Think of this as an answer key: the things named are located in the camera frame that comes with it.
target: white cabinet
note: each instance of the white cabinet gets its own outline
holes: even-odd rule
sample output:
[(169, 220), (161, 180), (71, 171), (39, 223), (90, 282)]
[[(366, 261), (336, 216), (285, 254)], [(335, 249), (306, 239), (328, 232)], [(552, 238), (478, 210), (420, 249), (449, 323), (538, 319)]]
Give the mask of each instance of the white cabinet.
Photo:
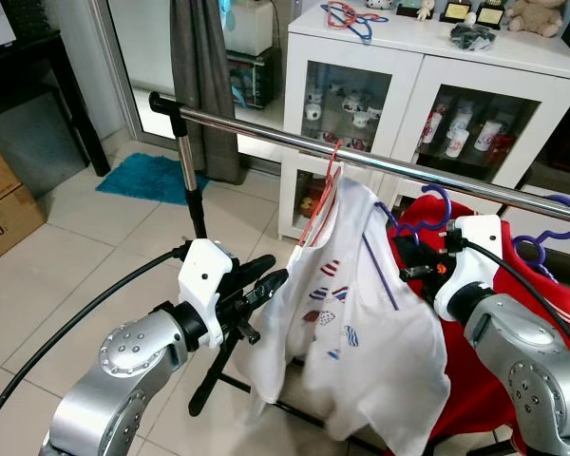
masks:
[[(380, 13), (389, 21), (372, 24), (370, 45), (349, 30), (327, 27), (320, 6), (290, 24), (285, 129), (515, 187), (570, 106), (568, 46), (560, 38), (501, 30), (493, 49), (467, 52), (449, 42), (450, 24)], [(382, 107), (379, 122), (355, 125), (343, 109), (351, 95), (353, 107), (361, 99), (362, 111)], [(320, 114), (316, 106), (305, 108), (313, 101)], [(460, 150), (456, 142), (450, 146), (455, 130), (457, 139), (465, 137)], [(298, 238), (320, 190), (311, 173), (324, 175), (327, 161), (291, 150), (282, 156), (279, 233)], [(419, 182), (352, 172), (391, 207), (422, 193)], [(501, 207), (451, 196), (484, 213)]]
[[(284, 129), (326, 143), (389, 155), (422, 55), (290, 34)], [(299, 238), (328, 161), (287, 150), (281, 162), (278, 232)], [(378, 190), (382, 174), (351, 167)]]

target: table leg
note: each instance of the table leg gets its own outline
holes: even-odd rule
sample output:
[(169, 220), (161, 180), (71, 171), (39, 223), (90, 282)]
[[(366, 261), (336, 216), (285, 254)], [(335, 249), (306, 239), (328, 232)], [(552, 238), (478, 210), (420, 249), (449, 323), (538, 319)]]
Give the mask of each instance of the table leg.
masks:
[(105, 157), (102, 142), (86, 114), (85, 103), (61, 37), (52, 40), (51, 43), (48, 44), (47, 57), (55, 74), (55, 78), (57, 79), (57, 83), (64, 94), (67, 108), (72, 116), (72, 123), (80, 133), (80, 138), (85, 146), (86, 153), (93, 163), (93, 168), (95, 168), (95, 172), (98, 176), (105, 176), (110, 172), (110, 165)]

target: white wall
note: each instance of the white wall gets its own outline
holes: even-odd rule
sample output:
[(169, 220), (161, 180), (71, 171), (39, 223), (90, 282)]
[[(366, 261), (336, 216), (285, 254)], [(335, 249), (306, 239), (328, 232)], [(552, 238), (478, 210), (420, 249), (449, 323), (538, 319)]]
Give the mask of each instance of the white wall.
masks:
[(48, 20), (61, 30), (88, 114), (101, 139), (124, 126), (118, 97), (87, 0), (45, 0)]

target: blue hanger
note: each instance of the blue hanger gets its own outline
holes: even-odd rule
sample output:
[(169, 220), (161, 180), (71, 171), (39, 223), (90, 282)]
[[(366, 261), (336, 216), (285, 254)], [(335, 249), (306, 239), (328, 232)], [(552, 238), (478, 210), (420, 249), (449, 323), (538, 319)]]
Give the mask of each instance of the blue hanger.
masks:
[[(340, 11), (343, 14), (346, 14), (346, 12), (343, 9), (341, 9), (335, 5), (330, 5), (330, 6), (321, 5), (321, 8), (323, 10), (325, 10), (327, 13), (330, 13), (333, 18), (338, 20), (338, 22), (341, 22), (342, 24), (346, 24), (346, 21), (343, 18), (341, 18), (340, 16), (338, 16), (332, 12), (333, 10), (336, 10), (336, 11)], [(357, 15), (355, 23), (359, 24), (361, 26), (365, 26), (365, 28), (368, 32), (364, 35), (359, 30), (354, 28), (353, 26), (348, 26), (348, 28), (352, 31), (352, 33), (354, 33), (359, 38), (361, 38), (361, 41), (363, 41), (364, 44), (369, 44), (371, 42), (371, 37), (373, 36), (373, 30), (371, 29), (370, 22), (388, 22), (388, 21), (389, 21), (389, 19), (387, 17), (379, 16), (379, 15), (374, 14), (374, 13), (367, 14), (367, 17), (364, 17), (364, 14), (360, 14), (360, 15)]]
[[(553, 201), (561, 202), (561, 203), (567, 205), (568, 207), (570, 207), (570, 199), (563, 196), (563, 195), (551, 195), (550, 197), (547, 197), (547, 198), (549, 198), (550, 200), (553, 200)], [(522, 258), (522, 261), (525, 264), (527, 264), (528, 266), (530, 266), (531, 268), (536, 268), (541, 274), (549, 277), (551, 280), (558, 283), (558, 281), (553, 277), (553, 275), (543, 265), (544, 260), (546, 259), (546, 252), (544, 251), (544, 247), (542, 246), (542, 243), (545, 242), (549, 238), (552, 238), (552, 239), (570, 239), (570, 231), (568, 231), (567, 233), (554, 233), (551, 230), (546, 230), (546, 231), (543, 231), (542, 234), (539, 235), (537, 238), (533, 238), (533, 237), (528, 236), (528, 235), (521, 235), (521, 236), (514, 237), (511, 242), (513, 243), (513, 248), (515, 249), (515, 253), (517, 254), (517, 256), (519, 258), (522, 258), (522, 256), (517, 251), (518, 245), (520, 245), (524, 241), (530, 242), (531, 244), (534, 244), (534, 246), (536, 247), (537, 253), (539, 254), (538, 259), (525, 260)]]
[(387, 214), (387, 217), (389, 218), (390, 223), (392, 223), (392, 226), (395, 227), (395, 235), (396, 236), (400, 236), (401, 232), (403, 230), (409, 230), (409, 231), (411, 231), (411, 234), (413, 235), (414, 243), (416, 245), (419, 245), (420, 239), (418, 238), (418, 232), (420, 230), (422, 230), (423, 228), (426, 228), (430, 231), (441, 230), (442, 228), (444, 228), (447, 225), (447, 223), (449, 222), (449, 220), (452, 217), (452, 201), (449, 198), (449, 195), (447, 194), (446, 190), (442, 186), (436, 185), (434, 183), (430, 183), (429, 185), (425, 185), (424, 187), (422, 187), (422, 193), (426, 193), (426, 192), (429, 192), (431, 190), (439, 193), (439, 195), (441, 195), (441, 198), (444, 200), (444, 203), (446, 204), (446, 212), (444, 213), (444, 217), (442, 218), (442, 220), (439, 223), (427, 223), (424, 220), (422, 220), (416, 226), (412, 226), (409, 223), (402, 223), (400, 225), (399, 222), (395, 219), (395, 216), (387, 208), (387, 206), (384, 202), (377, 201), (374, 205), (380, 207)]

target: cable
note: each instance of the cable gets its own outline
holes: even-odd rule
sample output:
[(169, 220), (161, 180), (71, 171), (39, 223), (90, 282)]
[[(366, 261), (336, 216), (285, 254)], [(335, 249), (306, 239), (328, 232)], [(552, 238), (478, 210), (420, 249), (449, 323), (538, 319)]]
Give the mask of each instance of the cable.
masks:
[(541, 296), (541, 294), (538, 292), (538, 290), (536, 288), (534, 288), (534, 286), (528, 281), (526, 280), (525, 277), (523, 277), (523, 275), (521, 275), (520, 273), (518, 273), (515, 269), (513, 269), (513, 267), (511, 267), (508, 263), (506, 263), (505, 261), (503, 261), (501, 258), (498, 258), (496, 255), (494, 255), (493, 253), (491, 253), (489, 250), (486, 250), (484, 247), (482, 247), (481, 245), (476, 244), (475, 242), (471, 242), (470, 240), (468, 240), (467, 238), (463, 237), (461, 239), (461, 245), (463, 247), (468, 247), (469, 249), (473, 249), (477, 252), (479, 252), (482, 255), (485, 255), (486, 257), (490, 258), (492, 261), (494, 261), (496, 264), (498, 264), (499, 266), (503, 267), (504, 269), (506, 269), (506, 271), (508, 273), (510, 273), (513, 277), (515, 277), (515, 279), (517, 281), (519, 281), (523, 287), (532, 295), (534, 296), (534, 298), (539, 301), (539, 304), (541, 304), (541, 306), (546, 310), (546, 312), (551, 316), (551, 318), (553, 318), (555, 320), (555, 322), (557, 323), (557, 325), (560, 327), (561, 331), (566, 335), (566, 337), (568, 337), (568, 339), (570, 340), (570, 327), (568, 326), (568, 324), (563, 321), (563, 319), (560, 317), (560, 315), (555, 311), (555, 309), (553, 309), (551, 307), (551, 305), (548, 303), (548, 301)]
[(72, 319), (70, 319), (58, 332), (56, 332), (46, 343), (43, 345), (25, 364), (23, 368), (21, 368), (12, 380), (10, 380), (9, 384), (2, 394), (0, 394), (0, 409), (6, 404), (7, 400), (9, 399), (10, 395), (15, 391), (15, 389), (19, 386), (19, 384), (23, 381), (25, 376), (28, 374), (29, 371), (42, 359), (42, 357), (47, 354), (47, 352), (53, 348), (53, 346), (59, 342), (64, 335), (66, 335), (70, 330), (72, 330), (78, 323), (80, 323), (83, 318), (89, 315), (91, 312), (95, 310), (102, 302), (108, 299), (110, 296), (114, 295), (118, 290), (120, 290), (124, 285), (129, 283), (131, 280), (141, 276), (143, 273), (146, 273), (150, 269), (158, 266), (159, 264), (165, 262), (169, 258), (174, 257), (183, 257), (187, 253), (189, 249), (189, 243), (182, 245), (176, 249), (173, 249), (171, 252), (166, 254), (162, 254), (161, 256), (148, 261), (145, 263), (141, 268), (136, 269), (131, 274), (125, 276), (114, 285), (109, 287), (91, 302), (89, 302), (81, 311), (76, 313)]
[(276, 9), (275, 0), (270, 0), (270, 3), (273, 4), (273, 8), (275, 9), (275, 18), (276, 18), (276, 39), (278, 40), (278, 48), (281, 49), (281, 23), (278, 20), (278, 10)]

